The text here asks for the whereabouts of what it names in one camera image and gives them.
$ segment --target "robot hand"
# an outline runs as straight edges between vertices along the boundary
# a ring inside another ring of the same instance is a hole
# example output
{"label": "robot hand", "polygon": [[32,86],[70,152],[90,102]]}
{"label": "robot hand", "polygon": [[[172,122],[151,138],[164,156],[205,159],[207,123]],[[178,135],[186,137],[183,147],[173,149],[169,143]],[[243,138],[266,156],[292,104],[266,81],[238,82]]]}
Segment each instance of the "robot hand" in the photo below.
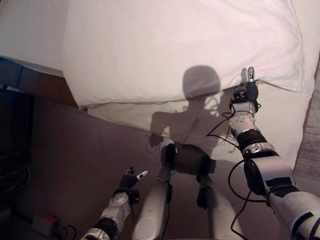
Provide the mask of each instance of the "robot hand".
{"label": "robot hand", "polygon": [[248,187],[266,198],[292,239],[320,239],[320,199],[300,191],[291,167],[281,158],[255,125],[258,88],[254,68],[249,67],[247,82],[240,84],[230,102],[231,132],[244,158]]}
{"label": "robot hand", "polygon": [[127,172],[123,175],[120,181],[120,188],[131,189],[140,179],[144,178],[148,171],[143,171],[137,176],[133,175],[135,173],[134,167],[130,167]]}
{"label": "robot hand", "polygon": [[139,201],[139,191],[131,190],[131,188],[144,178],[148,171],[143,171],[137,176],[133,175],[134,173],[133,167],[127,170],[120,181],[120,188],[113,193],[99,220],[81,240],[114,240],[122,231],[125,220],[131,212],[132,204]]}

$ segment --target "electrical cord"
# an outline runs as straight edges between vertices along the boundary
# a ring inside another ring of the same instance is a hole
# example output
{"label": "electrical cord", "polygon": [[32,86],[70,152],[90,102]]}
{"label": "electrical cord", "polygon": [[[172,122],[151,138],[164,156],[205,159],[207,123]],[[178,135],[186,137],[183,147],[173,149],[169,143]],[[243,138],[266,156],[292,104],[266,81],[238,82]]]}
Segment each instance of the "electrical cord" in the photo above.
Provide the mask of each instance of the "electrical cord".
{"label": "electrical cord", "polygon": [[170,218],[170,204],[167,203],[167,206],[168,206],[168,217],[166,218],[166,223],[165,223],[165,226],[164,226],[164,229],[163,229],[163,233],[162,233],[162,238],[161,238],[161,240],[163,240],[164,237],[165,237],[165,233],[166,233],[167,226],[168,226],[168,222],[169,222],[169,218]]}
{"label": "electrical cord", "polygon": [[245,202],[244,202],[241,210],[234,216],[233,221],[230,226],[231,231],[234,232],[235,234],[237,234],[238,236],[240,236],[241,238],[243,238],[244,240],[249,240],[249,239],[246,238],[245,236],[243,236],[240,232],[237,232],[236,230],[234,230],[234,224],[235,224],[237,218],[240,216],[240,214],[242,214],[242,212],[245,210],[247,203],[249,202],[250,194],[251,194],[251,190],[249,191],[248,195],[246,196]]}
{"label": "electrical cord", "polygon": [[240,164],[242,164],[244,161],[245,161],[244,159],[241,160],[241,161],[239,161],[239,162],[238,162],[236,165],[234,165],[233,168],[230,170],[229,176],[228,176],[228,185],[229,185],[229,188],[231,189],[231,191],[232,191],[238,198],[240,198],[240,199],[242,199],[242,200],[245,200],[245,201],[247,201],[247,202],[250,202],[250,203],[267,203],[266,200],[246,199],[245,197],[239,195],[239,194],[234,190],[234,188],[232,187],[232,185],[231,185],[231,176],[232,176],[234,170],[236,169],[236,167],[238,167],[238,166],[239,166]]}
{"label": "electrical cord", "polygon": [[74,240],[77,236],[77,230],[76,228],[73,226],[73,225],[66,225],[66,226],[62,226],[60,225],[59,223],[57,223],[58,226],[60,226],[62,229],[60,231],[60,234],[59,234],[59,240],[67,240],[67,237],[68,237],[68,230],[67,228],[72,228],[73,230],[73,236],[70,240]]}
{"label": "electrical cord", "polygon": [[133,204],[131,205],[131,214],[132,214],[132,223],[135,222],[135,215],[134,215],[134,206]]}

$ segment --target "white pillow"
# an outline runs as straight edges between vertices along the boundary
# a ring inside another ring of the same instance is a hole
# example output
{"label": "white pillow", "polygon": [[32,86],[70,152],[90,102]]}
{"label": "white pillow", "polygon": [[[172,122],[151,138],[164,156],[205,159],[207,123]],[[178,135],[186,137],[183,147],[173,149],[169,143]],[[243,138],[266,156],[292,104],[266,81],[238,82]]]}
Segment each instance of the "white pillow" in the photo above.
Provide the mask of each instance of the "white pillow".
{"label": "white pillow", "polygon": [[62,70],[80,107],[184,99],[256,78],[303,91],[290,0],[70,0]]}

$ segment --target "black cable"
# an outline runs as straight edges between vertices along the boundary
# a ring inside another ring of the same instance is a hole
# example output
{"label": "black cable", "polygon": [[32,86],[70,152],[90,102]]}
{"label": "black cable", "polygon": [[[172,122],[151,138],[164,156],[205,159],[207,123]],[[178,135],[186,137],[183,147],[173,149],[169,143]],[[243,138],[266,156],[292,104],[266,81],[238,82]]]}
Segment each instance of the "black cable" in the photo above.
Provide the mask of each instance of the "black cable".
{"label": "black cable", "polygon": [[[73,225],[62,226],[59,223],[57,223],[57,225],[62,228],[61,231],[60,231],[60,234],[59,234],[59,240],[66,240],[67,239],[67,237],[68,237],[67,228],[72,228],[72,230],[73,230],[73,236],[72,236],[72,238],[70,240],[74,240],[76,238],[77,230]],[[62,238],[63,231],[65,231],[65,237],[64,238]]]}
{"label": "black cable", "polygon": [[228,176],[228,185],[229,185],[229,188],[231,189],[231,191],[240,199],[242,200],[247,200],[248,202],[251,202],[251,203],[266,203],[267,201],[266,200],[254,200],[254,199],[246,199],[245,197],[239,195],[232,187],[231,185],[231,176],[234,172],[234,170],[236,169],[236,167],[238,167],[240,164],[242,164],[245,160],[241,160],[239,161],[236,165],[233,166],[233,168],[230,170],[229,172],[229,176]]}
{"label": "black cable", "polygon": [[74,240],[77,236],[77,230],[76,230],[75,226],[67,225],[67,226],[65,226],[65,228],[72,228],[73,229],[73,237],[70,240]]}
{"label": "black cable", "polygon": [[245,208],[247,206],[247,203],[249,201],[250,194],[251,194],[251,190],[249,191],[248,195],[246,196],[245,202],[244,202],[241,210],[234,216],[233,221],[232,221],[231,226],[230,226],[231,231],[234,232],[235,234],[237,234],[238,236],[240,236],[241,238],[243,238],[244,240],[249,240],[249,239],[246,238],[245,236],[243,236],[241,233],[239,233],[236,230],[234,230],[234,224],[235,224],[237,218],[240,216],[240,214],[242,214],[242,212],[245,210]]}
{"label": "black cable", "polygon": [[162,233],[162,238],[161,238],[161,240],[163,240],[164,237],[165,237],[165,233],[166,233],[167,226],[168,226],[168,222],[169,222],[169,218],[170,218],[170,204],[167,203],[167,206],[168,206],[168,217],[166,218],[166,223],[165,223],[165,226],[164,226],[164,229],[163,229],[163,233]]}
{"label": "black cable", "polygon": [[240,150],[240,147],[239,147],[239,146],[235,145],[233,142],[228,141],[228,140],[226,140],[225,138],[223,138],[223,137],[221,137],[221,136],[218,136],[218,135],[215,135],[215,134],[210,134],[210,135],[206,135],[206,136],[207,136],[207,137],[217,137],[217,138],[219,138],[219,139],[222,139],[222,140],[224,140],[225,142],[227,142],[227,143],[235,146],[237,149]]}
{"label": "black cable", "polygon": [[219,123],[206,135],[206,137],[209,137],[210,134],[211,134],[214,130],[217,129],[217,127],[219,127],[221,124],[223,124],[223,123],[224,123],[225,121],[227,121],[227,120],[229,120],[229,119],[226,118],[226,119],[222,120],[221,122],[219,122]]}
{"label": "black cable", "polygon": [[131,214],[132,214],[132,223],[135,222],[135,216],[134,216],[134,206],[131,205]]}
{"label": "black cable", "polygon": [[[66,240],[67,237],[68,237],[68,230],[64,227],[64,226],[61,226],[60,224],[58,224],[60,227],[62,227],[61,231],[60,231],[60,234],[59,234],[59,240]],[[65,237],[62,238],[62,232],[65,231]]]}

